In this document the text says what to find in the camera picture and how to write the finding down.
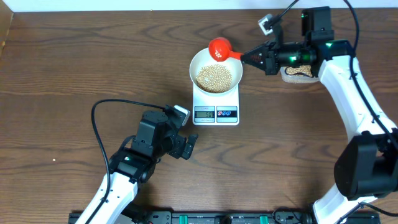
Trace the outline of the red measuring scoop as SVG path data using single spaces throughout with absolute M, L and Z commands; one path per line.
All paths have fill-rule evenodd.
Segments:
M 224 37 L 217 37 L 210 41 L 208 50 L 217 62 L 224 62 L 229 58 L 240 60 L 242 53 L 234 52 L 230 41 Z

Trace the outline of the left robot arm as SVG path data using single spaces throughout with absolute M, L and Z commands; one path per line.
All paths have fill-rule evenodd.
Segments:
M 179 105 L 144 112 L 137 134 L 127 137 L 111 156 L 109 174 L 104 176 L 77 224 L 114 223 L 134 200 L 141 185 L 150 179 L 162 156 L 169 154 L 188 160 L 198 136 L 185 138 L 178 132 L 189 117 L 190 111 Z

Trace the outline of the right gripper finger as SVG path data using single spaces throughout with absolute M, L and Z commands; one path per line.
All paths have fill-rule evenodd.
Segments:
M 245 63 L 247 65 L 251 65 L 255 68 L 258 68 L 259 70 L 262 70 L 263 72 L 266 71 L 266 66 L 264 65 L 264 62 L 261 59 L 253 59 L 253 58 L 241 58 L 242 63 Z
M 241 59 L 265 59 L 267 56 L 267 42 L 264 42 L 253 49 L 242 54 Z

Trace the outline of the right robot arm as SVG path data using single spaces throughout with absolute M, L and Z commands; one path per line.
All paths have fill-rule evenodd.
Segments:
M 343 120 L 348 145 L 334 166 L 333 187 L 313 203 L 312 223 L 343 223 L 362 207 L 397 190 L 397 126 L 367 86 L 356 46 L 335 39 L 329 7 L 304 9 L 302 42 L 283 40 L 281 16 L 259 21 L 274 39 L 246 52 L 241 61 L 275 75 L 284 67 L 308 65 L 326 87 Z

